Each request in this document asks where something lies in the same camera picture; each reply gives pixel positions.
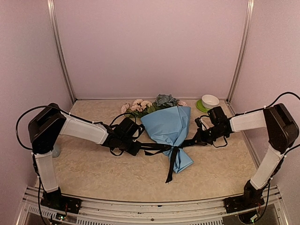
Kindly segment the small pink rose stem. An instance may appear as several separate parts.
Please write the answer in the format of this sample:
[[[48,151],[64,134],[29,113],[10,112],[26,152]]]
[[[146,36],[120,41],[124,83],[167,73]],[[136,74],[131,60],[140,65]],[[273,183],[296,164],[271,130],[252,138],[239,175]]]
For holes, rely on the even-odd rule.
[[[136,107],[137,104],[131,105],[129,103],[126,103],[121,107],[120,113],[126,117],[133,118],[136,116]]]

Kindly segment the pink fake rose stem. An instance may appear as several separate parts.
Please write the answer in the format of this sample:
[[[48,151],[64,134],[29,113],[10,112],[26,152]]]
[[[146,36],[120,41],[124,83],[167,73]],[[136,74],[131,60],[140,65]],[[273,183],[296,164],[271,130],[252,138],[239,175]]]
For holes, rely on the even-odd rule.
[[[143,99],[136,99],[130,107],[133,112],[141,113],[152,106],[152,102]]]

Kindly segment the blue wrapping paper sheet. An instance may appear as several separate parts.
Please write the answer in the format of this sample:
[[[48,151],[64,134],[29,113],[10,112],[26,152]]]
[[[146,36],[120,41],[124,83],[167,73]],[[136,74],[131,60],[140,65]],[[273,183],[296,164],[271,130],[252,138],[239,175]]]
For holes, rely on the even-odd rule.
[[[178,147],[189,133],[190,116],[191,107],[174,106],[147,114],[141,122],[150,139]]]

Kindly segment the black strap ribbon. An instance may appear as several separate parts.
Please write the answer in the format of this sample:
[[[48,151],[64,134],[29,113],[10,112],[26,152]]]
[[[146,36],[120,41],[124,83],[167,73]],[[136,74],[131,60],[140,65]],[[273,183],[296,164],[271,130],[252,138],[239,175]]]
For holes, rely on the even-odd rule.
[[[169,183],[173,180],[173,168],[176,162],[176,157],[180,151],[185,147],[190,147],[194,145],[202,145],[200,142],[197,142],[196,139],[187,139],[184,140],[180,146],[171,146],[169,144],[161,144],[161,143],[142,143],[139,141],[135,141],[138,144],[140,150],[144,150],[145,155],[153,156],[159,153],[164,153],[167,151],[171,152],[170,156],[170,164],[169,164],[169,171],[167,175],[167,179],[165,183]]]

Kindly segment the blue fake hydrangea flower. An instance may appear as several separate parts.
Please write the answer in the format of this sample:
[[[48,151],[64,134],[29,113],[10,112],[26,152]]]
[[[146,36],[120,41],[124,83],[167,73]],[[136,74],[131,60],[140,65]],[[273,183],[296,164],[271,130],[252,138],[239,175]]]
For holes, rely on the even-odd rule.
[[[174,98],[172,95],[159,94],[153,103],[156,110],[161,110],[169,107],[177,106],[179,99]]]

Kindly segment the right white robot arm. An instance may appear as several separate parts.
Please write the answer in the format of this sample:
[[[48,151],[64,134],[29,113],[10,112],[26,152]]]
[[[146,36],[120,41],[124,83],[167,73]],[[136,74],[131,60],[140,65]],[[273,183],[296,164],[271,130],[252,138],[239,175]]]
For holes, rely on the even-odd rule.
[[[237,194],[242,191],[246,179],[254,175],[254,160],[250,156],[256,154],[262,161],[268,147],[268,135],[265,128],[245,131],[245,135],[253,146],[247,150],[246,141],[240,132],[232,134],[226,147],[214,148],[212,145],[190,148],[195,163],[190,169],[195,178],[194,185],[200,188],[196,194],[200,198],[214,198]],[[284,200],[300,199],[300,149],[289,153],[281,170],[272,182],[277,185]]]

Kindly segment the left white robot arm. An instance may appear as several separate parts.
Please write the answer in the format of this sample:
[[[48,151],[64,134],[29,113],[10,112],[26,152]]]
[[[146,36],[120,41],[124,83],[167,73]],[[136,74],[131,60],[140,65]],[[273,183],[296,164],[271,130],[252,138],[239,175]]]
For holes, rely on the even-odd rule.
[[[31,147],[23,143],[20,145],[32,152],[40,185],[48,193],[48,202],[57,209],[66,203],[64,195],[59,193],[60,187],[53,166],[53,149],[60,135],[107,147],[114,156],[120,156],[124,152],[136,156],[141,148],[137,139],[145,127],[137,124],[136,120],[126,117],[120,124],[112,122],[107,125],[101,121],[94,122],[75,116],[60,109],[56,103],[41,105],[37,109],[41,111],[28,124]]]

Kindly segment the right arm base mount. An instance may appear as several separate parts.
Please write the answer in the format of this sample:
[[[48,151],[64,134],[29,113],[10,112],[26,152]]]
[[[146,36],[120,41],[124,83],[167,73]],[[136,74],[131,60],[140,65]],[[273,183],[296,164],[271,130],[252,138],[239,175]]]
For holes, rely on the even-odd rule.
[[[255,189],[250,183],[250,180],[248,180],[244,186],[242,195],[224,199],[226,213],[233,213],[264,205],[263,191],[267,187],[267,184],[261,189]]]

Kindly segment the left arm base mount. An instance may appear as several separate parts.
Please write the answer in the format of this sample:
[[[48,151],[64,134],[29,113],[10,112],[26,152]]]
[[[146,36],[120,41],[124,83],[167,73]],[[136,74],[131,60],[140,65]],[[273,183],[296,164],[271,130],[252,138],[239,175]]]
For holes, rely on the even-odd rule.
[[[43,191],[41,205],[51,209],[64,211],[65,213],[78,214],[82,200],[61,194],[60,188],[53,192]]]

